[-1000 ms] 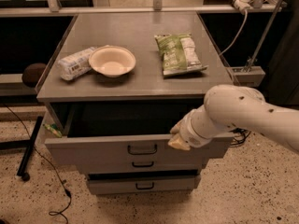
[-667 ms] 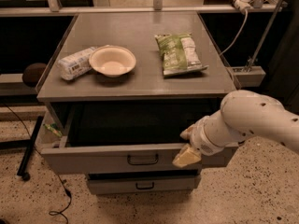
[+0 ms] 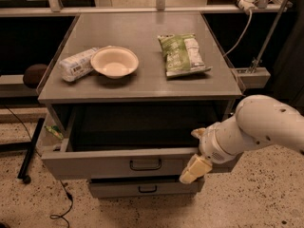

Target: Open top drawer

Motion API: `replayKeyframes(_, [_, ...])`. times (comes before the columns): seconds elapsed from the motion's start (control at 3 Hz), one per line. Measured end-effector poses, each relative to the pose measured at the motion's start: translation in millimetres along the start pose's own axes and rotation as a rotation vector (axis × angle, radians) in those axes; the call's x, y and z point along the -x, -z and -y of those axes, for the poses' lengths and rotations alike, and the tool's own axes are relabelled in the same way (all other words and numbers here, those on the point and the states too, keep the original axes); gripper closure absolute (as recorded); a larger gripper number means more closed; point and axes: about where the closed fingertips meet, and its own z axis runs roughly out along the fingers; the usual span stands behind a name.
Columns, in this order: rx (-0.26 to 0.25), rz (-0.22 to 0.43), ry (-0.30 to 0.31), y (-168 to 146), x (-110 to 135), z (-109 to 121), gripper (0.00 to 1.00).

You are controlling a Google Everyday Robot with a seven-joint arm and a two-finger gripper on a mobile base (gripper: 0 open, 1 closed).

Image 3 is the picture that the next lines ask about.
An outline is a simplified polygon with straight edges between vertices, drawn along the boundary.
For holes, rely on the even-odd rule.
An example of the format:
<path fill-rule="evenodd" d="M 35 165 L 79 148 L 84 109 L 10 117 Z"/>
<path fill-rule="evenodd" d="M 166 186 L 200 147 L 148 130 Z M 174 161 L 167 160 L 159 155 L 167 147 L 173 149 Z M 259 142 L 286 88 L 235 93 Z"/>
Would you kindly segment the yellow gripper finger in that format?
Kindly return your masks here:
<path fill-rule="evenodd" d="M 213 165 L 203 156 L 195 154 L 191 157 L 186 167 L 183 169 L 180 175 L 180 182 L 184 184 L 190 184 L 198 178 L 201 178 L 205 174 L 209 173 L 213 168 Z"/>
<path fill-rule="evenodd" d="M 204 127 L 197 128 L 191 131 L 191 135 L 196 139 L 200 139 L 203 136 L 204 132 L 205 132 Z"/>

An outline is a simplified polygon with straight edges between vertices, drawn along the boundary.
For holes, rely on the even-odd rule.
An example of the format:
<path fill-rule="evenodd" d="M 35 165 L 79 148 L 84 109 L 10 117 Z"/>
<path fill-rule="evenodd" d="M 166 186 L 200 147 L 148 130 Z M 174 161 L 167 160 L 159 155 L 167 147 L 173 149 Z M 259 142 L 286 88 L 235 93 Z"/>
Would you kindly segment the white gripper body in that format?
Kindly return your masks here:
<path fill-rule="evenodd" d="M 254 139 L 245 134 L 233 116 L 208 126 L 199 138 L 199 151 L 212 163 L 222 164 L 254 149 Z"/>

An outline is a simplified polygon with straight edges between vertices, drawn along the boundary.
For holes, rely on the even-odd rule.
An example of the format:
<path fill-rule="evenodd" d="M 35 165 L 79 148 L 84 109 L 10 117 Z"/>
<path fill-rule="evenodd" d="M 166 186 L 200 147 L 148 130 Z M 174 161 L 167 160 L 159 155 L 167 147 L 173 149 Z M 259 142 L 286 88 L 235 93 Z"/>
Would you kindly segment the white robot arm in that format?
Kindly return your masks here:
<path fill-rule="evenodd" d="M 245 151 L 272 144 L 304 151 L 304 117 L 293 107 L 272 97 L 252 95 L 237 105 L 235 114 L 223 122 L 192 131 L 199 153 L 192 156 L 180 175 L 189 184 Z"/>

